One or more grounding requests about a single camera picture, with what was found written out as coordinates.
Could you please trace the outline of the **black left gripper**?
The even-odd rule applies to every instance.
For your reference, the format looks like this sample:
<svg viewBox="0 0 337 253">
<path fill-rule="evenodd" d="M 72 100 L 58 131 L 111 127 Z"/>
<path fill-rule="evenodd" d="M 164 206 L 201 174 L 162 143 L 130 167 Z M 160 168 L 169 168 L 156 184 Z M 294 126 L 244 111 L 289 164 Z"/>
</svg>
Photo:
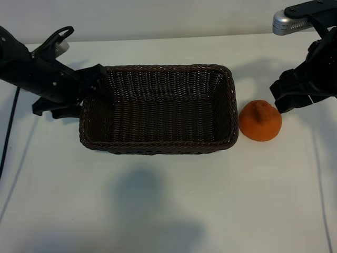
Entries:
<svg viewBox="0 0 337 253">
<path fill-rule="evenodd" d="M 57 60 L 49 62 L 35 57 L 29 63 L 29 70 L 31 92 L 39 96 L 32 105 L 33 113 L 38 116 L 50 111 L 54 119 L 78 118 L 81 84 L 91 84 L 91 97 L 113 101 L 113 93 L 101 80 L 107 76 L 107 69 L 100 64 L 74 71 Z"/>
</svg>

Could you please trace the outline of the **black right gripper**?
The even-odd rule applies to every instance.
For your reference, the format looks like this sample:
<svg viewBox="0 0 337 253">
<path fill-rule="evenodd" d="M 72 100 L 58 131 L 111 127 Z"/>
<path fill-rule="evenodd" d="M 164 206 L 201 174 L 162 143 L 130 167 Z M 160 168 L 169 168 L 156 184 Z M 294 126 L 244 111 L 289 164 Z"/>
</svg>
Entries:
<svg viewBox="0 0 337 253">
<path fill-rule="evenodd" d="M 270 91 L 280 114 L 336 96 L 336 28 L 313 42 L 305 61 L 284 71 Z"/>
</svg>

